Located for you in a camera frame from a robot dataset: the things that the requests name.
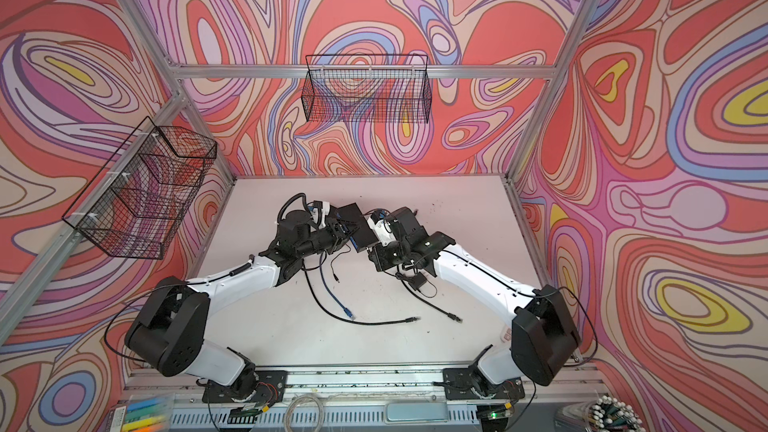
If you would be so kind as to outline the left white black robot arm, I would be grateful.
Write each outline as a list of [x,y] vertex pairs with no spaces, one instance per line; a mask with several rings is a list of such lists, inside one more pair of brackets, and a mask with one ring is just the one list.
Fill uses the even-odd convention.
[[355,203],[305,202],[298,193],[281,207],[266,250],[237,267],[192,281],[162,280],[125,336],[125,345],[165,377],[195,376],[245,395],[255,388],[254,364],[205,339],[211,315],[253,294],[290,281],[313,255],[330,254],[366,219]]

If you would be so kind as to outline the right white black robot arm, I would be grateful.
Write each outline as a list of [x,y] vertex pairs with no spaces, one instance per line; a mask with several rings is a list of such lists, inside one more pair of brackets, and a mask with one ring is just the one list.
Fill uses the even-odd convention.
[[415,213],[401,207],[366,218],[377,241],[369,259],[380,272],[414,269],[453,284],[494,312],[511,332],[506,346],[483,349],[467,368],[468,390],[488,397],[523,377],[550,385],[577,351],[581,338],[565,298],[550,286],[518,282],[472,256],[443,232],[428,233]]

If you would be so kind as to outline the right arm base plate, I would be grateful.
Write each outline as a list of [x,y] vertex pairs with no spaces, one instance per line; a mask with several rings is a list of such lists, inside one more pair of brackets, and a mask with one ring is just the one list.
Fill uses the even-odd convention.
[[444,368],[442,379],[434,385],[441,387],[449,401],[455,400],[507,400],[512,403],[526,397],[520,379],[493,384],[470,367]]

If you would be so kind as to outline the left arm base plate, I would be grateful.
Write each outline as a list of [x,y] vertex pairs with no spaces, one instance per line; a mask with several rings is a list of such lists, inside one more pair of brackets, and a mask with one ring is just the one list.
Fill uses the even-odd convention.
[[287,370],[256,370],[238,378],[232,385],[223,386],[216,382],[205,386],[202,402],[206,404],[255,403],[274,405],[282,402],[286,385]]

